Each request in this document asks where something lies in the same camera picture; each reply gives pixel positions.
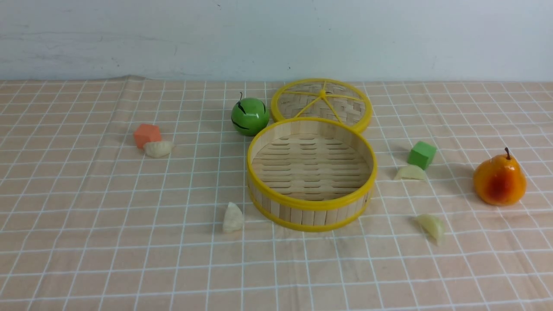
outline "toy apple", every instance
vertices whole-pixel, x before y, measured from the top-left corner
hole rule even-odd
[[[231,121],[238,133],[255,136],[269,124],[269,111],[265,104],[252,97],[242,98],[232,107]]]
[[[505,151],[506,154],[482,162],[474,171],[474,189],[487,204],[513,205],[526,193],[526,176],[509,148]]]

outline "white wall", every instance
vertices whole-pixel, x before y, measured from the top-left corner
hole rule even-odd
[[[552,0],[0,0],[0,79],[553,80]]]

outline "bamboo steamer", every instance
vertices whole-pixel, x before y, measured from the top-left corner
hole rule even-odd
[[[359,133],[315,117],[263,129],[248,148],[246,165],[257,209],[299,231],[333,230],[358,218],[377,176],[376,156]]]
[[[362,133],[373,114],[371,101],[356,87],[331,79],[298,80],[281,87],[271,100],[275,122],[294,117],[338,121]]]

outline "yellow plastic rim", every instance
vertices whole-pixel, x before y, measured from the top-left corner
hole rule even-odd
[[[278,127],[283,123],[297,122],[300,120],[329,123],[329,124],[341,127],[351,132],[353,135],[357,136],[357,138],[359,138],[361,142],[363,142],[363,144],[367,147],[367,149],[371,153],[371,158],[373,159],[373,167],[371,170],[371,175],[369,176],[369,179],[367,180],[367,182],[365,182],[359,189],[355,190],[352,193],[341,196],[340,198],[325,200],[325,201],[308,201],[308,200],[291,198],[287,195],[276,192],[275,190],[268,187],[264,182],[262,182],[261,179],[259,179],[259,177],[257,177],[257,175],[255,175],[253,172],[253,167],[252,167],[253,146],[255,146],[255,143],[261,136],[263,136],[263,134],[265,134],[267,131],[271,130],[272,128]],[[359,200],[372,189],[374,185],[374,181],[377,178],[377,171],[378,171],[377,157],[373,151],[373,148],[371,148],[371,145],[369,145],[369,143],[365,138],[363,138],[363,136],[361,136],[358,132],[352,131],[350,127],[345,126],[339,122],[336,122],[334,120],[323,119],[323,118],[316,118],[316,117],[298,117],[298,118],[292,118],[292,119],[285,119],[283,121],[273,123],[270,126],[261,130],[261,132],[259,132],[253,138],[252,142],[249,144],[248,154],[246,156],[246,166],[247,166],[247,173],[251,182],[259,191],[261,191],[261,193],[269,197],[271,200],[276,201],[282,205],[286,205],[290,208],[304,210],[304,211],[305,210],[315,210],[315,211],[332,210]]]
[[[346,219],[344,219],[340,222],[337,222],[335,224],[328,225],[328,226],[307,226],[307,225],[300,225],[300,224],[295,224],[295,223],[290,222],[290,221],[282,220],[282,219],[276,217],[275,215],[267,212],[261,206],[261,203],[257,202],[257,200],[254,198],[254,196],[252,194],[252,191],[250,190],[249,186],[248,186],[248,192],[249,192],[249,198],[252,200],[253,205],[255,206],[255,208],[261,214],[263,214],[263,216],[267,217],[269,220],[273,221],[274,223],[276,223],[277,225],[280,225],[282,227],[286,227],[288,229],[292,229],[292,230],[296,230],[296,231],[306,231],[306,232],[324,232],[324,231],[331,231],[331,230],[335,230],[335,229],[344,227],[344,226],[350,224],[350,222],[352,222],[355,219],[359,218],[359,216],[361,216],[361,214],[363,214],[363,212],[365,212],[365,210],[369,206],[369,203],[371,202],[371,197],[369,197],[367,199],[367,202],[365,202],[365,204],[363,204],[361,209],[359,209],[355,214],[353,214],[351,217],[346,218]]]
[[[319,92],[319,94],[315,94],[315,93],[303,93],[303,92],[289,92],[287,91],[287,89],[293,87],[293,86],[296,86],[298,84],[302,84],[302,83],[308,83],[308,82],[323,82],[323,88],[322,90]],[[291,82],[291,83],[288,83],[286,85],[284,85],[283,87],[279,88],[275,95],[273,96],[273,98],[271,99],[271,115],[273,116],[273,120],[275,122],[279,122],[279,121],[283,121],[283,120],[287,120],[283,115],[282,113],[280,113],[280,110],[279,110],[279,107],[278,107],[278,100],[280,99],[280,96],[282,94],[304,94],[304,95],[311,95],[311,96],[315,96],[316,98],[311,101],[309,104],[307,104],[307,106],[305,106],[295,117],[298,117],[300,114],[302,114],[305,110],[307,110],[309,107],[311,107],[315,102],[318,102],[319,100],[322,100],[326,103],[326,105],[330,108],[330,110],[332,111],[332,113],[334,113],[334,115],[336,116],[336,119],[338,119],[339,123],[343,123],[342,120],[338,117],[338,114],[336,113],[336,111],[334,110],[334,107],[332,107],[332,105],[328,102],[328,99],[324,96],[321,96],[321,94],[324,94],[325,93],[325,86],[326,86],[326,83],[327,82],[330,82],[330,83],[334,83],[334,84],[338,84],[338,85],[341,85],[343,87],[346,87],[350,90],[352,90],[353,92],[355,92],[357,95],[359,95],[359,99],[356,99],[356,100],[360,100],[360,101],[363,101],[365,103],[365,113],[364,115],[361,117],[361,119],[359,120],[359,122],[355,123],[354,125],[350,126],[350,128],[357,132],[357,133],[362,133],[368,126],[369,126],[369,123],[371,122],[371,117],[373,116],[373,107],[372,107],[372,104],[371,104],[371,101],[370,99],[367,97],[367,95],[361,91],[359,91],[358,88],[356,88],[355,86],[351,85],[351,84],[348,84],[348,83],[345,83],[345,82],[342,82],[342,81],[338,81],[338,80],[333,80],[333,79],[323,79],[323,78],[319,78],[319,79],[303,79],[303,80],[298,80],[298,81],[294,81],[294,82]],[[344,98],[350,98],[348,96],[345,96],[345,95],[333,95],[332,97],[344,97]]]

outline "pear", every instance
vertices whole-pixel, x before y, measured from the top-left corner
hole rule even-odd
[[[482,162],[473,174],[476,194],[490,205],[513,205],[526,193],[526,176],[509,148],[505,151]]]

